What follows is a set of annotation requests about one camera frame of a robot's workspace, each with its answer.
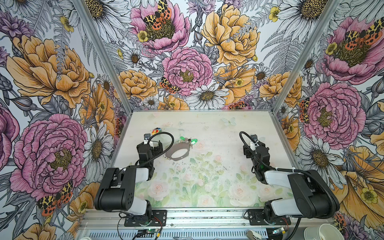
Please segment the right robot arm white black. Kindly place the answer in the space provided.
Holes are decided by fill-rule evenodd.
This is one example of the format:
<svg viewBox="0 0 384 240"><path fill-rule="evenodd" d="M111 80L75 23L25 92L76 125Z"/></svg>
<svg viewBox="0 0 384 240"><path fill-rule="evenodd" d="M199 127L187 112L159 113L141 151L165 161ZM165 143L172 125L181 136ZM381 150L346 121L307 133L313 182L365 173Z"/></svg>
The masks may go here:
<svg viewBox="0 0 384 240"><path fill-rule="evenodd" d="M244 155L252 160L252 172L257 180L269 186L280 186L292 191L289 199L265 202L263 219L274 224L279 219L294 218L328 219L340 209L340 202L328 184L315 170L273 168L269 165L269 148L252 143L243 145Z"/></svg>

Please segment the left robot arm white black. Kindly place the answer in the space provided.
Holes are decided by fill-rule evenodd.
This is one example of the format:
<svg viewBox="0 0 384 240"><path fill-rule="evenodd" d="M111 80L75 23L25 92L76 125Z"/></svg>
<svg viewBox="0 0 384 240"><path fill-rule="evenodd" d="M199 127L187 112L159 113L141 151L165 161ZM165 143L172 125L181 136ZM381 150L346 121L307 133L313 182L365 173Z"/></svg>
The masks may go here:
<svg viewBox="0 0 384 240"><path fill-rule="evenodd" d="M105 212L123 212L133 216L152 216L152 206L148 200L135 196L137 183L150 181L154 175L155 157L163 151L161 142L137 145L138 165L123 169L108 168L94 199L96 210Z"/></svg>

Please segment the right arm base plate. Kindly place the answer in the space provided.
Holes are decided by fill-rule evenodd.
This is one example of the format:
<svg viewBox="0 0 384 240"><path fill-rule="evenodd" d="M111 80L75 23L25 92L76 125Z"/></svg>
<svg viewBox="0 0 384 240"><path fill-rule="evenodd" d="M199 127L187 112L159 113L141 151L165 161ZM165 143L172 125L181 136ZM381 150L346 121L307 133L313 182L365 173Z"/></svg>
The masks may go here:
<svg viewBox="0 0 384 240"><path fill-rule="evenodd" d="M291 220L288 216L276 216L273 213L265 213L262 209L248 209L243 215L243 218L248 220L251 226L289 226L291 224Z"/></svg>

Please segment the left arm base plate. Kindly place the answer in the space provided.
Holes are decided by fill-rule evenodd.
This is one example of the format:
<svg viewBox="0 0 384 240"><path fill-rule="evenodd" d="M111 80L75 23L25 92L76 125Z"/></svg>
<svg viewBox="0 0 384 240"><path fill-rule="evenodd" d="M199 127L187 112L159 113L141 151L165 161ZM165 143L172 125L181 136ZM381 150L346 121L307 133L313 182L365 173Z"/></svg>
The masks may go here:
<svg viewBox="0 0 384 240"><path fill-rule="evenodd" d="M152 210L144 215L126 217L125 227L164 227L167 222L167 210Z"/></svg>

